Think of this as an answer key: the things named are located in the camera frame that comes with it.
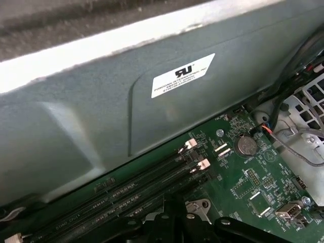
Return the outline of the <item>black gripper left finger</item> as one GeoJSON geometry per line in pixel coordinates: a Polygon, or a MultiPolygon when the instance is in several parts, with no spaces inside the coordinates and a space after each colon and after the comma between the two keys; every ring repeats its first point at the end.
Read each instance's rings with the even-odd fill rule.
{"type": "Polygon", "coordinates": [[[176,213],[176,196],[164,196],[164,211],[157,214],[153,220],[142,222],[140,219],[123,217],[107,226],[99,228],[96,242],[126,242],[132,239],[142,239],[144,242],[174,242],[176,213]]]}

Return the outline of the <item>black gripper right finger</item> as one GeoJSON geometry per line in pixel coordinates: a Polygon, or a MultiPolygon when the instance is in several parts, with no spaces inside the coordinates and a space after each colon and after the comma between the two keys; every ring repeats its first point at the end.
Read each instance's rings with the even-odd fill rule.
{"type": "Polygon", "coordinates": [[[251,226],[230,217],[221,217],[210,224],[200,216],[188,212],[180,195],[174,195],[177,207],[176,219],[179,220],[185,242],[288,242],[274,234],[251,226]]]}

